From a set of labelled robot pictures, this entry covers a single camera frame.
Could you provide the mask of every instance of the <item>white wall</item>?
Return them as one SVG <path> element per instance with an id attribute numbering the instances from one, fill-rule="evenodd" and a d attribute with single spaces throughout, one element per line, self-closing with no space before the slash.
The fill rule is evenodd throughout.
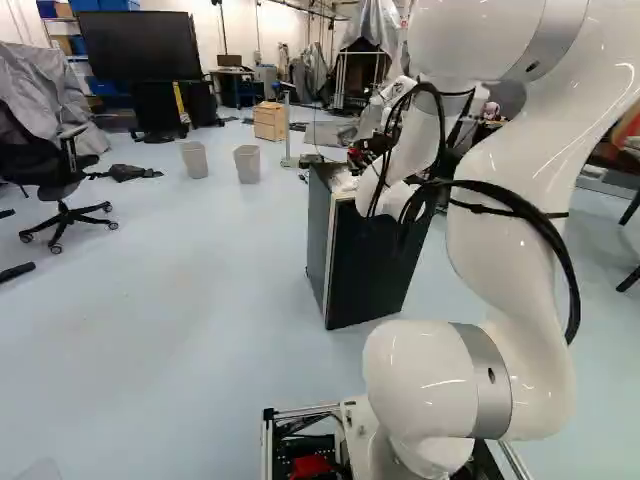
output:
<path id="1" fill-rule="evenodd" d="M 216 55 L 224 53 L 220 9 L 209 0 L 141 0 L 142 10 L 173 10 L 193 14 L 198 37 L 198 50 L 203 70 L 217 66 Z M 255 0 L 232 0 L 224 3 L 224 23 L 227 32 L 229 54 L 242 55 L 244 65 L 253 64 L 253 52 L 258 49 Z M 278 63 L 278 42 L 289 45 L 291 57 L 309 44 L 305 12 L 294 10 L 268 0 L 261 0 L 258 7 L 260 51 L 263 63 Z M 320 19 L 314 16 L 311 24 L 311 41 L 319 41 Z M 334 50 L 337 51 L 342 32 L 348 22 L 336 22 Z M 324 54 L 329 63 L 331 32 L 329 21 L 324 21 Z"/>
<path id="2" fill-rule="evenodd" d="M 49 46 L 35 0 L 0 0 L 0 40 Z"/>

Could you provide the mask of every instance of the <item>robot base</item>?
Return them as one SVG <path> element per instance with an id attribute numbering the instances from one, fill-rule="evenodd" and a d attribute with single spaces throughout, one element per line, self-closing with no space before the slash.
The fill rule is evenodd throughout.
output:
<path id="1" fill-rule="evenodd" d="M 291 434 L 292 426 L 308 427 L 320 420 L 336 417 L 332 434 L 304 436 Z M 376 435 L 378 422 L 366 397 L 355 397 L 340 404 L 289 411 L 266 409 L 262 421 L 261 480 L 288 480 L 296 458 L 320 455 L 336 467 L 334 472 L 317 478 L 340 480 L 423 480 L 399 463 L 382 435 Z M 519 480 L 532 480 L 517 454 L 500 443 L 506 462 Z M 467 464 L 451 480 L 505 480 L 492 452 L 482 440 L 476 440 Z"/>

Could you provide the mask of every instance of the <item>small wooden cabinet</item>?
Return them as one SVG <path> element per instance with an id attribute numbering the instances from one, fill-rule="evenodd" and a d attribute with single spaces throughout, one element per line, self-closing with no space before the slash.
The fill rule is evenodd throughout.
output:
<path id="1" fill-rule="evenodd" d="M 285 107 L 275 102 L 262 102 L 253 107 L 253 133 L 258 138 L 276 142 L 285 138 Z"/>

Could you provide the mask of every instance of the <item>black bag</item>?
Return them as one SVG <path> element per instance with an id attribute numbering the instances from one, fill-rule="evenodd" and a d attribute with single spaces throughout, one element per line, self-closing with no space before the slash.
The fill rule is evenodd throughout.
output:
<path id="1" fill-rule="evenodd" d="M 107 172 L 89 173 L 89 180 L 94 178 L 111 177 L 116 182 L 122 183 L 134 178 L 155 178 L 162 177 L 164 173 L 151 168 L 136 167 L 135 165 L 126 165 L 124 163 L 114 163 Z"/>

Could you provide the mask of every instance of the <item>monitor stand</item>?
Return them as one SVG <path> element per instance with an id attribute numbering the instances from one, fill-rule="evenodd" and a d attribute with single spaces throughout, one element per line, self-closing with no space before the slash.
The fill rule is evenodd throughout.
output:
<path id="1" fill-rule="evenodd" d="M 136 142 L 166 143 L 186 138 L 189 126 L 182 123 L 172 82 L 139 82 L 131 85 L 138 128 L 131 131 Z M 136 132 L 143 132 L 138 137 Z"/>

